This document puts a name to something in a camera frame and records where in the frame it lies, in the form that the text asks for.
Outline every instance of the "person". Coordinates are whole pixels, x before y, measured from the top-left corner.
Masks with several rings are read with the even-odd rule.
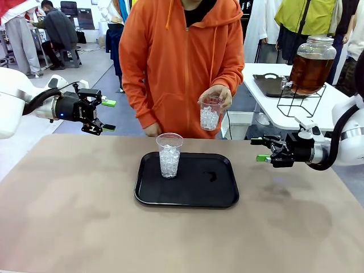
[[[328,79],[326,80],[326,82],[331,85],[334,82],[342,48],[344,44],[349,41],[351,32],[353,30],[354,14],[357,10],[359,0],[337,0],[337,3],[339,4],[335,8],[337,16],[333,17],[333,20],[336,20],[338,23],[334,24],[336,29],[330,29],[329,31],[330,33],[335,33],[333,47],[336,49],[336,57],[331,67]]]
[[[71,50],[76,48],[78,37],[75,27],[64,13],[53,7],[51,1],[42,1],[41,7],[46,14],[44,20],[41,20],[38,23],[35,23],[33,20],[30,22],[37,28],[47,30],[50,41],[42,43],[42,48],[53,64],[50,67],[50,70],[64,70],[65,67],[53,50]]]
[[[364,51],[364,0],[360,0],[353,19],[353,34],[348,46],[348,58],[340,73],[336,89],[347,96],[355,95],[355,67],[360,54]]]
[[[331,27],[332,14],[336,0],[311,1],[302,33],[298,36],[307,0],[283,0],[275,16],[280,26],[277,48],[287,64],[293,64],[300,45],[306,43],[308,36],[327,34]]]
[[[208,95],[231,106],[244,67],[236,0],[138,0],[119,45],[123,89],[146,135],[215,138],[200,126]]]
[[[33,77],[40,77],[42,73],[40,72],[33,36],[25,16],[32,18],[38,4],[36,0],[23,1],[23,3],[8,9],[1,17],[1,24],[5,25],[6,34],[13,48],[19,70],[25,75]]]
[[[262,9],[259,11],[263,13],[263,20],[260,22],[258,31],[261,42],[259,63],[285,63],[282,56],[279,56],[281,55],[281,52],[276,50],[279,26],[275,22],[274,16],[281,4],[282,0],[264,0]]]
[[[124,29],[124,20],[121,16],[121,10],[124,9],[124,5],[120,7],[119,0],[100,0],[98,2],[98,9],[102,17],[107,21],[107,26],[109,27],[106,33],[106,53],[111,51],[110,58],[114,62],[115,75],[119,78],[119,91],[123,93],[118,47]],[[125,10],[126,14],[130,11],[128,1],[125,1]]]

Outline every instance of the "chair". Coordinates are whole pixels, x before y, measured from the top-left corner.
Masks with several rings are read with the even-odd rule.
[[[68,52],[71,53],[72,60],[68,57]],[[72,48],[71,50],[60,49],[59,55],[61,57],[61,62],[65,67],[79,68],[82,64],[80,57],[77,52],[77,48]]]

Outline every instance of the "hand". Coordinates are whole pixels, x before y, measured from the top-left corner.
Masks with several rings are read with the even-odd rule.
[[[162,133],[162,130],[159,124],[156,122],[153,123],[151,126],[145,128],[144,133],[146,133],[148,137],[157,137]]]
[[[231,107],[233,104],[233,96],[231,95],[230,89],[221,84],[213,85],[203,92],[198,99],[198,103],[201,104],[206,96],[219,96],[219,98],[223,100],[221,105],[223,111]]]
[[[115,23],[115,24],[122,24],[123,23],[123,20],[121,18],[119,18],[119,17],[116,17],[116,16],[112,17],[111,21],[113,23]]]
[[[342,39],[342,44],[346,44],[350,39],[350,34],[345,34],[344,38]]]

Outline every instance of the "hoodie drawstring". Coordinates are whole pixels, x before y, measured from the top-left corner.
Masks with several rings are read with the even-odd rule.
[[[170,0],[169,1],[169,10],[168,10],[168,18],[167,18],[166,30],[169,29],[169,20],[171,19],[172,7],[173,7],[173,0]]]
[[[215,59],[215,40],[216,40],[216,30],[217,30],[217,27],[215,27],[215,31],[214,31],[214,42],[213,42],[213,47],[212,47],[212,61],[211,61],[211,69],[210,69],[210,86],[211,86],[211,83],[212,83],[212,70],[213,70],[213,67],[214,67],[214,59]]]

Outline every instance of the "seated person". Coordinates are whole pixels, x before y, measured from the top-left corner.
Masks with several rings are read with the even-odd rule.
[[[76,48],[78,37],[71,20],[53,7],[53,3],[48,0],[44,0],[41,4],[42,10],[46,16],[44,20],[39,23],[30,21],[33,26],[37,28],[43,28],[47,30],[47,34],[50,41],[42,43],[44,53],[51,59],[53,66],[51,70],[63,70],[64,66],[62,62],[57,58],[54,50],[67,49],[71,50]]]

